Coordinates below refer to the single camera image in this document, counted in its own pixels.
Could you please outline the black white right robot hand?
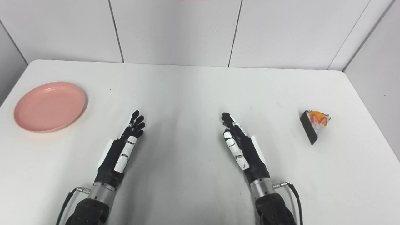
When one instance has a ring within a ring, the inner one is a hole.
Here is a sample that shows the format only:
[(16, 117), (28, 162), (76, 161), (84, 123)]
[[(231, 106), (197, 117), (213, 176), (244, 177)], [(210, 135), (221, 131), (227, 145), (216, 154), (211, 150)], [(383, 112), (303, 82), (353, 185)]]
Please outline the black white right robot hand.
[(239, 168), (244, 172), (248, 183), (251, 184), (262, 178), (270, 178), (253, 138), (244, 132), (240, 124), (228, 112), (222, 113), (221, 119), (226, 127), (223, 132), (224, 140)]

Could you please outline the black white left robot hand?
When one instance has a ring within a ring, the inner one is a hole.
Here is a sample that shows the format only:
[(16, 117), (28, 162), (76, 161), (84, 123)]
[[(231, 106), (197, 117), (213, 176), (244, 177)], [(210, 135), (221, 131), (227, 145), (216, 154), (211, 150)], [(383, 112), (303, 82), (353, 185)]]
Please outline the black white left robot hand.
[(124, 171), (137, 140), (144, 134), (144, 116), (134, 111), (120, 138), (111, 143), (104, 160), (100, 164), (94, 183), (110, 185), (117, 189), (124, 179)]

